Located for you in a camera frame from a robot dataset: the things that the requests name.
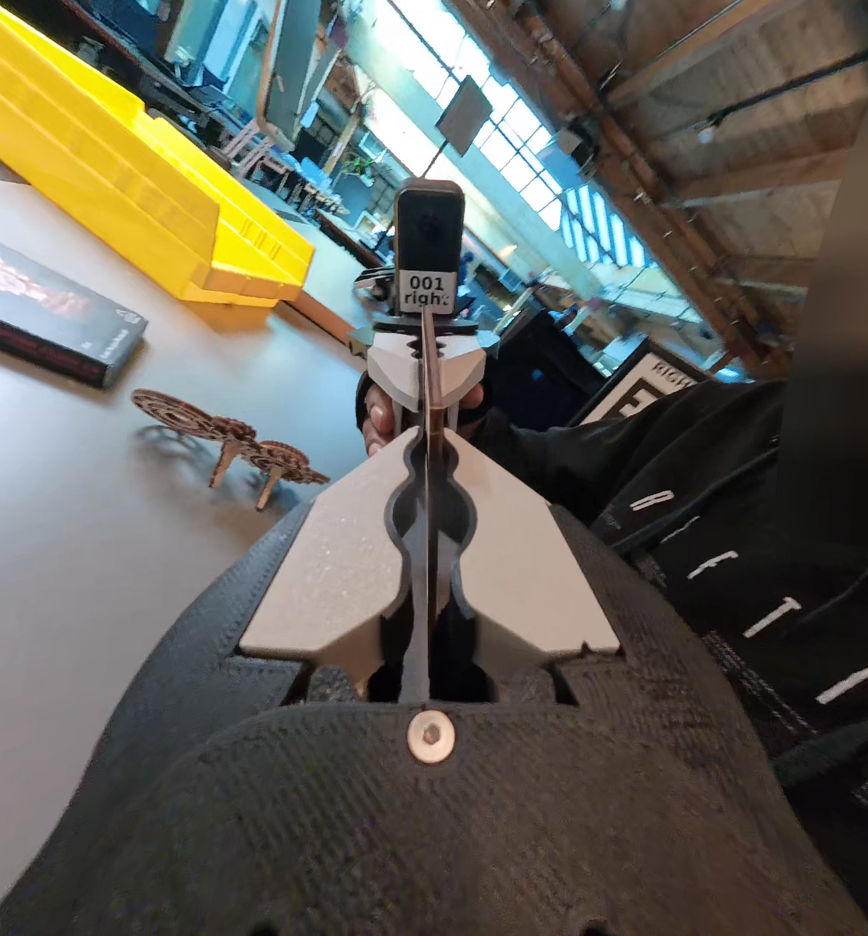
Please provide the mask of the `person's dark sweater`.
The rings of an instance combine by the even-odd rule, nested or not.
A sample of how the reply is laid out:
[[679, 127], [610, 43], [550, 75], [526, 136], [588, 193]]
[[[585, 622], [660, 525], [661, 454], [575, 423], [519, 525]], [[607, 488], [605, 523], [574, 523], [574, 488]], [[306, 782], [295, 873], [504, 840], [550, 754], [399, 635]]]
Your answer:
[[702, 383], [573, 434], [595, 532], [701, 639], [868, 915], [868, 547], [802, 540], [779, 520], [785, 392]]

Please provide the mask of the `person's right hand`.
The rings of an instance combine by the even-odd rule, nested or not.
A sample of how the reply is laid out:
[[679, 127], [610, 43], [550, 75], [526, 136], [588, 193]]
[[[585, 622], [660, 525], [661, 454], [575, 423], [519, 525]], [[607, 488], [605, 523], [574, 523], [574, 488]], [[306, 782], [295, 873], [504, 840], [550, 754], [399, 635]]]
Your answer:
[[362, 415], [358, 417], [368, 457], [373, 457], [395, 438], [395, 412], [392, 398], [370, 380], [363, 382]]

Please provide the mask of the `yellow plastic bin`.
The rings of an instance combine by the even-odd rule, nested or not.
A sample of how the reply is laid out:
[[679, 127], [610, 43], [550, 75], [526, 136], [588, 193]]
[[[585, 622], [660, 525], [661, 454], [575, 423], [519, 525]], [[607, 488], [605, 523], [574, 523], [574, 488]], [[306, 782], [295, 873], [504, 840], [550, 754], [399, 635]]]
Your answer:
[[1, 6], [0, 160], [174, 298], [272, 308], [306, 284], [313, 244]]

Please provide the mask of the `grey desk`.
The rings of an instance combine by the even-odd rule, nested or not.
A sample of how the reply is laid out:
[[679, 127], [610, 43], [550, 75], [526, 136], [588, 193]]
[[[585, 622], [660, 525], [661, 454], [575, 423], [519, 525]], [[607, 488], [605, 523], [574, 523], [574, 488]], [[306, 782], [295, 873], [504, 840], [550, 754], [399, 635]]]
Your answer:
[[235, 464], [163, 437], [131, 391], [171, 393], [303, 450], [364, 459], [362, 363], [296, 310], [214, 325], [0, 164], [0, 242], [147, 318], [112, 391], [0, 353], [0, 899], [53, 830], [129, 682], [179, 614], [314, 486], [255, 508]]

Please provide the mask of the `hanging square sign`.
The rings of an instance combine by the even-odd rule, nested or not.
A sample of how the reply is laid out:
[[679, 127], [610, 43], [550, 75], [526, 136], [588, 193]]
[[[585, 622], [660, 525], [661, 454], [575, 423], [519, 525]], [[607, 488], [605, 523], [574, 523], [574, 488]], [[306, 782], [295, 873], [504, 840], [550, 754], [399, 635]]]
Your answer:
[[481, 86], [473, 77], [466, 76], [441, 112], [436, 129], [444, 143], [464, 157], [492, 111], [493, 106]]

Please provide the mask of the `person's right forearm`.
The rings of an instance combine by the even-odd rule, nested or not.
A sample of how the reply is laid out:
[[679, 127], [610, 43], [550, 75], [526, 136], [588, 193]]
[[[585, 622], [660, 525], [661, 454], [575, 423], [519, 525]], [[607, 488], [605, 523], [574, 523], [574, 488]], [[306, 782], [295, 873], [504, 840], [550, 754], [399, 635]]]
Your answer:
[[544, 431], [492, 409], [473, 445], [616, 545], [693, 514], [738, 477], [774, 460], [783, 379], [705, 381], [634, 415]]

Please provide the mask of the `black monitor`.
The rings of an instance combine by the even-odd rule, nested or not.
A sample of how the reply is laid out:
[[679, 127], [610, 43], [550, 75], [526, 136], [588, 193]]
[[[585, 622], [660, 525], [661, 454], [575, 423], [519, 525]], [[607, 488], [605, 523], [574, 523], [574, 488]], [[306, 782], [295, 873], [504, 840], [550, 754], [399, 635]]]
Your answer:
[[543, 431], [576, 425], [592, 404], [615, 388], [578, 343], [541, 312], [503, 334], [487, 355], [485, 385], [494, 406], [521, 429]]

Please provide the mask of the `wooden gear assembly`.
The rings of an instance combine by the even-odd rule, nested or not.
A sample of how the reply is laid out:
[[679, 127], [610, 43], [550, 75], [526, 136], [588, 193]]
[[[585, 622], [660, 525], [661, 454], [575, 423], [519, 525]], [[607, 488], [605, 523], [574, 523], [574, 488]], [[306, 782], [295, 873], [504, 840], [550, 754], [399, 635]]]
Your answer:
[[209, 486], [217, 488], [236, 460], [246, 462], [264, 474], [264, 486], [256, 505], [262, 511], [281, 480], [293, 484], [325, 485], [330, 478], [317, 471], [299, 449], [277, 440], [261, 440], [250, 424], [223, 415], [210, 415], [180, 398], [157, 390], [136, 389], [131, 402], [162, 427], [179, 436], [188, 436], [219, 445], [219, 455]]

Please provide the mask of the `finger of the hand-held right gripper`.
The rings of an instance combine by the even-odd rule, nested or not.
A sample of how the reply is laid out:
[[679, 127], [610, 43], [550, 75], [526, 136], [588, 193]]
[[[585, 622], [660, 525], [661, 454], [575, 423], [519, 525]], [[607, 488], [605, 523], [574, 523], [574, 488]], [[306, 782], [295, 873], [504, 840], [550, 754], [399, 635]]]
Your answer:
[[445, 408], [459, 404], [481, 383], [487, 354], [478, 338], [440, 338], [440, 399]]
[[419, 335], [374, 335], [367, 353], [370, 381], [410, 412], [422, 409], [422, 355]]

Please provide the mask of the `black and white printed sign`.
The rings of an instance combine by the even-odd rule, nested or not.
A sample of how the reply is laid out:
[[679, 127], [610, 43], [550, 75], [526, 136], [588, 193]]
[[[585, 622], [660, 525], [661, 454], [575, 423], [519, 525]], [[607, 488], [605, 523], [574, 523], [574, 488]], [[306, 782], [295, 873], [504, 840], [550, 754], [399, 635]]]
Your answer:
[[568, 427], [636, 415], [666, 396], [712, 379], [668, 348], [645, 339], [604, 380]]

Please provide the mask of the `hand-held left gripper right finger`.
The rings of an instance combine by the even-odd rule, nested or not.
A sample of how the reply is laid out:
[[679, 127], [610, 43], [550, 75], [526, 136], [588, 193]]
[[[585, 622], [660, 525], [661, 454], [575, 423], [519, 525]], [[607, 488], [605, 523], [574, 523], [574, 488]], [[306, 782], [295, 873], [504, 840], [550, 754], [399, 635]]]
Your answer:
[[434, 693], [616, 653], [620, 642], [541, 495], [445, 429], [434, 453]]

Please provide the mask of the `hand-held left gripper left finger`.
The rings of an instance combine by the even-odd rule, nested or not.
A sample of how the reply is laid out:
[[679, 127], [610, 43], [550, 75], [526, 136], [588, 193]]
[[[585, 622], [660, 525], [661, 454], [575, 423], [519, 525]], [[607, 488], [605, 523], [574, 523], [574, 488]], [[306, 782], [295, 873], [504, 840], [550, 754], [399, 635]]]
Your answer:
[[315, 498], [239, 640], [245, 655], [335, 665], [354, 683], [382, 666], [381, 622], [406, 589], [390, 502], [419, 437], [406, 430]]

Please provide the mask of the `wooden sheet with gears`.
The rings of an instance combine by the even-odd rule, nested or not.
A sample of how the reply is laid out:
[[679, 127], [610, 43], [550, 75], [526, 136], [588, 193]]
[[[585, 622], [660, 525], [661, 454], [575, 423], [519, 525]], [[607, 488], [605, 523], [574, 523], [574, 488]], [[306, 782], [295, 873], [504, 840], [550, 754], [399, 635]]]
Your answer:
[[412, 663], [405, 667], [413, 676], [415, 700], [426, 704], [430, 696], [430, 647], [440, 616], [440, 480], [443, 469], [444, 413], [440, 386], [440, 356], [433, 313], [422, 313], [422, 377], [424, 416], [423, 508], [419, 516], [419, 549], [415, 582], [415, 621]]

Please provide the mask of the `black puzzle box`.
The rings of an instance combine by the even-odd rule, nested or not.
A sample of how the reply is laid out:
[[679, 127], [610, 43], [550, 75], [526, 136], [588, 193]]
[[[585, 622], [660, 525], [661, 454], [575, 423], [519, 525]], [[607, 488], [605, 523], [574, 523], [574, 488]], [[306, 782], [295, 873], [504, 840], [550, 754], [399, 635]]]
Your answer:
[[0, 351], [106, 390], [147, 319], [0, 243]]

